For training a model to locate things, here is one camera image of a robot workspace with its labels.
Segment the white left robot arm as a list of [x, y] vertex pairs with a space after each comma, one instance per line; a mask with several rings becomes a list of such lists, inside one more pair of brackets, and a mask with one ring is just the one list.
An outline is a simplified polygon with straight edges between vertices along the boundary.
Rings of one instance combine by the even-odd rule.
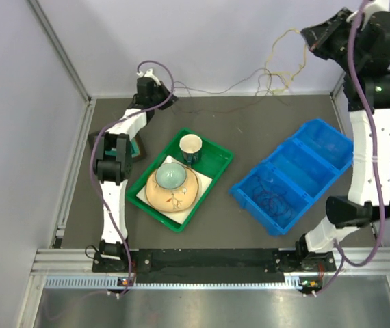
[[90, 161], [103, 203], [99, 253], [107, 256], [107, 262], [117, 271], [124, 271], [131, 263], [125, 223], [125, 191], [133, 167], [131, 142], [156, 110], [164, 110], [178, 100], [152, 68], [139, 70], [137, 75], [136, 93], [128, 108], [95, 137]]

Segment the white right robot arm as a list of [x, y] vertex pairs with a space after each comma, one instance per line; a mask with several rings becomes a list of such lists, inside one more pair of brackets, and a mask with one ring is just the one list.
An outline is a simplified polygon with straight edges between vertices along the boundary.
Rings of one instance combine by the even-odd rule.
[[390, 219], [390, 3], [364, 1], [300, 33], [314, 56], [343, 68], [353, 130], [348, 194], [329, 197], [325, 217], [296, 243], [296, 264], [309, 271], [349, 234]]

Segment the dark green white-lined mug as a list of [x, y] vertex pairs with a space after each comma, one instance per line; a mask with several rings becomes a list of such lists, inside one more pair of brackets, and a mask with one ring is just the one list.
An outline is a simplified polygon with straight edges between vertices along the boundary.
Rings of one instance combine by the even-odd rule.
[[179, 147], [188, 165], [193, 165], [200, 160], [202, 146], [202, 139], [195, 134], [188, 134], [180, 139]]

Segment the teal square ceramic plate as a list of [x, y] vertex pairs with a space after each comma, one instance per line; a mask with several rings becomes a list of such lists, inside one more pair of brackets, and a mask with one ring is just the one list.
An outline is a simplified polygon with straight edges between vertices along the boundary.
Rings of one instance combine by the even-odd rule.
[[[88, 145], [90, 149], [93, 148], [98, 133], [98, 131], [95, 131], [88, 134]], [[146, 150], [139, 133], [131, 140], [131, 157], [134, 163], [146, 158]]]

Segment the light blue ceramic bowl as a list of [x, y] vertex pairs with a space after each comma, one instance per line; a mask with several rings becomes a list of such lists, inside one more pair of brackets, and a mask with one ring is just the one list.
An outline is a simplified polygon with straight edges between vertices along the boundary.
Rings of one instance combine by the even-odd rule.
[[179, 188], [186, 180], [185, 168], [178, 163], [164, 163], [155, 172], [156, 183], [164, 189]]

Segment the beige painted ceramic plate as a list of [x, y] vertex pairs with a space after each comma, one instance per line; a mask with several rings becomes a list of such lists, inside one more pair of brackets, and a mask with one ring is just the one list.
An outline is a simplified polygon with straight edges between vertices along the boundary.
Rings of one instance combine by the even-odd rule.
[[151, 207], [165, 213], [187, 210], [196, 200], [200, 184], [195, 172], [177, 163], [156, 169], [145, 184], [145, 197]]

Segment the blue divided plastic bin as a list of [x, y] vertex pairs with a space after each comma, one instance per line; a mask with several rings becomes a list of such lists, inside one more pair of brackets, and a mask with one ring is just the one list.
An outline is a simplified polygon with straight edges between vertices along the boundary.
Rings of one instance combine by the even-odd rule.
[[271, 236], [288, 233], [351, 166], [353, 142], [317, 118], [303, 124], [229, 193]]

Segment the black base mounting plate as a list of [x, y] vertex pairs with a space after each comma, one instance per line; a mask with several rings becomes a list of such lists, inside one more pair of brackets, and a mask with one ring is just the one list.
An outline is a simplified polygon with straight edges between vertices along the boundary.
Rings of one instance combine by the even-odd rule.
[[332, 253], [300, 258], [295, 249], [139, 249], [115, 258], [100, 253], [94, 273], [122, 275], [131, 270], [140, 284], [244, 284], [282, 282], [285, 273], [317, 277], [335, 271]]

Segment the aluminium frame rail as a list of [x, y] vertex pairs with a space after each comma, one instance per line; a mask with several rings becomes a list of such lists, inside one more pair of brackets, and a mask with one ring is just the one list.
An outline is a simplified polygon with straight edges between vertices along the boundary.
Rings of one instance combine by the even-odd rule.
[[300, 264], [290, 249], [37, 251], [19, 327], [390, 327], [390, 247]]

